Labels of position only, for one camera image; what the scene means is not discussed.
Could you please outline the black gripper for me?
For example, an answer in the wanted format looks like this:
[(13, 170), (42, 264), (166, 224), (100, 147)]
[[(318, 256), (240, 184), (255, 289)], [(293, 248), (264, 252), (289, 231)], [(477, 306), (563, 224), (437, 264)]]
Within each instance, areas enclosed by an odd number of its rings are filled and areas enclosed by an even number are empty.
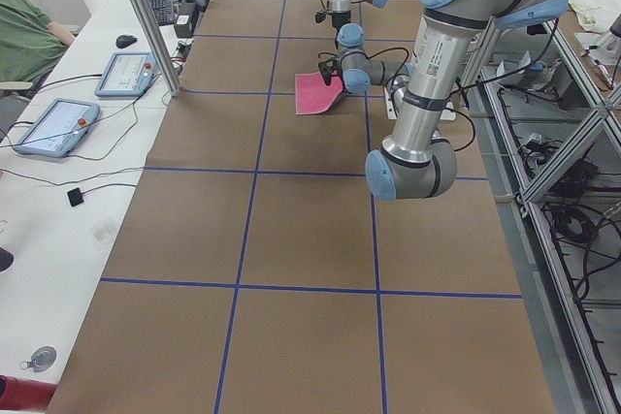
[(350, 23), (350, 11), (331, 13), (332, 26), (335, 29), (335, 43), (338, 42), (338, 36), (343, 26)]
[(331, 77), (333, 80), (338, 80), (341, 88), (342, 88), (342, 92), (346, 92), (346, 86), (343, 80), (343, 70), (341, 68), (341, 66), (334, 62), (333, 65), (331, 66)]

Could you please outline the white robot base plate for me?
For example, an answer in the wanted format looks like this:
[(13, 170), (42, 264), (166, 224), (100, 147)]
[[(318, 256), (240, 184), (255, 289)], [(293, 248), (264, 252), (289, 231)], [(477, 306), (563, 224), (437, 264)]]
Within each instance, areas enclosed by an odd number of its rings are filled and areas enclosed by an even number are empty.
[[(384, 104), (386, 108), (386, 115), (389, 120), (396, 120), (400, 114), (402, 107), (402, 96), (403, 92), (401, 90), (392, 92), (389, 91), (386, 87), (383, 88), (384, 95)], [(456, 119), (456, 112), (453, 104), (448, 102), (446, 107), (441, 113), (442, 121), (454, 121)]]

